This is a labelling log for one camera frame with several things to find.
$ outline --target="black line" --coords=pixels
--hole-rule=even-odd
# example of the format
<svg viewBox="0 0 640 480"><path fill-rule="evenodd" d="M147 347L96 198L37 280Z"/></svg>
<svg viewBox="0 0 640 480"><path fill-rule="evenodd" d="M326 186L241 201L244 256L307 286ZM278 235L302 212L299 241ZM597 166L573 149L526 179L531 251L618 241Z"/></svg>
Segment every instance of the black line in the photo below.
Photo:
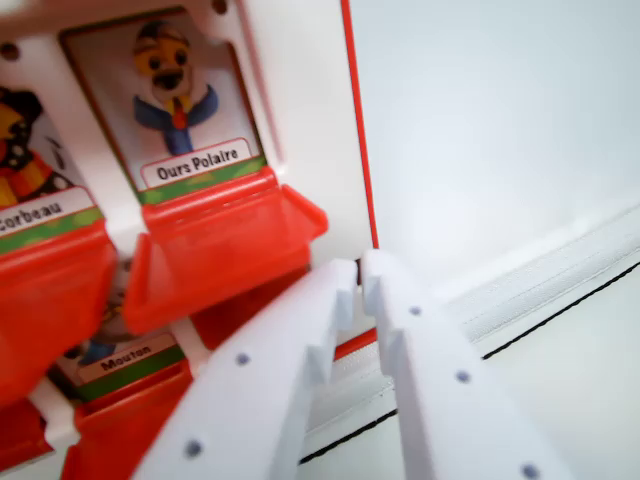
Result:
<svg viewBox="0 0 640 480"><path fill-rule="evenodd" d="M503 350L506 350L507 348L509 348L511 345L513 345L514 343L516 343L518 340L526 337L527 335L529 335L531 332L537 330L540 327L545 326L547 323L549 323L551 320L553 320L554 318L562 315L563 313L565 313L567 310L572 309L573 307L575 307L576 305L578 305L579 303L581 303L583 300L586 300L587 298L589 298L591 295L594 295L602 290L604 290L605 288L611 286L613 283L617 282L618 280L620 280L622 277L624 277L625 275L627 275L628 273L630 273L634 268L636 268L638 265L640 265L640 262L636 263L635 265L632 265L631 267L629 267L628 269L626 269L624 272L622 272L620 275L613 277L611 280L609 280L607 283L600 285L598 288L596 288L595 290L587 293L585 296L579 298L578 300L576 300L573 303L570 303L569 305L567 305L566 307L564 307L562 310L554 313L553 315L551 315L550 317L546 318L545 320L543 320L542 322L540 322L539 324L535 325L534 327L531 327L529 330L527 330L526 332L518 335L517 337L515 337L513 340L508 341L507 343L505 343L504 345L496 348L495 350L493 350L492 352L487 353L484 357L482 357L484 360L487 360L488 358L493 357L496 353L500 353Z"/></svg>
<svg viewBox="0 0 640 480"><path fill-rule="evenodd" d="M394 409L391 410L389 413L381 416L380 418L378 418L377 420L374 420L371 423L367 423L364 427L360 427L358 430L356 430L353 433L350 433L349 435L342 437L340 440L336 440L333 443L330 443L329 445L327 445L326 447L321 448L320 450L318 450L317 452L314 452L310 455L307 455L306 457L304 457L302 460L300 460L299 465L302 465L304 463L310 462L311 460L313 460L314 458L320 457L322 455L324 455L325 453L327 453L329 450L333 450L334 448L336 448L338 445L348 442L349 440L351 440L354 437L357 437L358 435L360 435L361 433L366 432L367 430L371 430L372 428L377 427L378 425L380 425L382 422L384 422L385 420L393 417L394 415L398 414L398 409Z"/></svg>

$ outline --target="character card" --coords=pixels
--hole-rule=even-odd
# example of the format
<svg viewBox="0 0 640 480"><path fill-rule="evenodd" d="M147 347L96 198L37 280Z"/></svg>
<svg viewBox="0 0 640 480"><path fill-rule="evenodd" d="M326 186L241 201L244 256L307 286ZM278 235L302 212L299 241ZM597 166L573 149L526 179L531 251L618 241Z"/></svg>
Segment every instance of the character card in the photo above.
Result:
<svg viewBox="0 0 640 480"><path fill-rule="evenodd" d="M120 269L99 330L65 352L49 371L71 399L90 402L184 359L168 329L143 336L128 331L121 314L127 277Z"/></svg>
<svg viewBox="0 0 640 480"><path fill-rule="evenodd" d="M231 45L184 11L69 31L62 43L142 203L266 164Z"/></svg>
<svg viewBox="0 0 640 480"><path fill-rule="evenodd" d="M38 97L0 87L0 254L99 218Z"/></svg>

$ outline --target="white wall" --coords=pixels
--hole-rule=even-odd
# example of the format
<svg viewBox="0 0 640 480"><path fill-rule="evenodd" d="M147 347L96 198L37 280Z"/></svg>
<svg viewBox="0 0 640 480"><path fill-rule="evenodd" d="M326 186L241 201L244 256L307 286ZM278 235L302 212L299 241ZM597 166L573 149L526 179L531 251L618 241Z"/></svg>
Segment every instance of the white wall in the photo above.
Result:
<svg viewBox="0 0 640 480"><path fill-rule="evenodd" d="M503 315L518 316L640 246L636 219L530 265L640 203L640 4L350 5L380 246L439 298L465 303L461 318L545 283ZM593 260L609 249L618 253ZM580 274L552 285L574 267ZM463 300L477 291L487 298ZM483 334L504 321L488 320Z"/></svg>

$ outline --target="green stripe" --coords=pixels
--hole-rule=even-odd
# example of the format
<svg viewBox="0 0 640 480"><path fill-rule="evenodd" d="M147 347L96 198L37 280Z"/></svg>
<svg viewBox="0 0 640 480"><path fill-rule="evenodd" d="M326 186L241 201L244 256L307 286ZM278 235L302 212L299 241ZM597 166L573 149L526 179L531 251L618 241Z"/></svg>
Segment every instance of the green stripe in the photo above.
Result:
<svg viewBox="0 0 640 480"><path fill-rule="evenodd" d="M78 395L82 401L90 402L169 365L173 365L183 358L182 349L178 345L174 345L133 365L121 368L86 385L77 387Z"/></svg>
<svg viewBox="0 0 640 480"><path fill-rule="evenodd" d="M172 198L210 187L211 185L217 185L218 183L226 182L233 178L243 177L250 173L257 172L266 164L267 161L264 155L260 155L259 157L229 165L219 170L212 170L168 185L138 192L138 198L142 204L165 202Z"/></svg>
<svg viewBox="0 0 640 480"><path fill-rule="evenodd" d="M0 237L0 254L31 245L41 240L46 240L47 238L62 235L71 230L86 227L100 218L102 218L102 213L100 213L98 207L92 207L81 212L72 213L66 217L50 220L11 235Z"/></svg>

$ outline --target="cartoon crow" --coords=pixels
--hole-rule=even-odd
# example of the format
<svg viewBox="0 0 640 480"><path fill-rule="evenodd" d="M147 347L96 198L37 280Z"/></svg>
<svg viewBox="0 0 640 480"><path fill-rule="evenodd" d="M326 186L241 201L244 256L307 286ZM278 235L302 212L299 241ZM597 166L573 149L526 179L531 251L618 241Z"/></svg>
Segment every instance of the cartoon crow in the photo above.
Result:
<svg viewBox="0 0 640 480"><path fill-rule="evenodd" d="M0 87L0 209L73 186L29 150L31 128L41 113L33 93Z"/></svg>

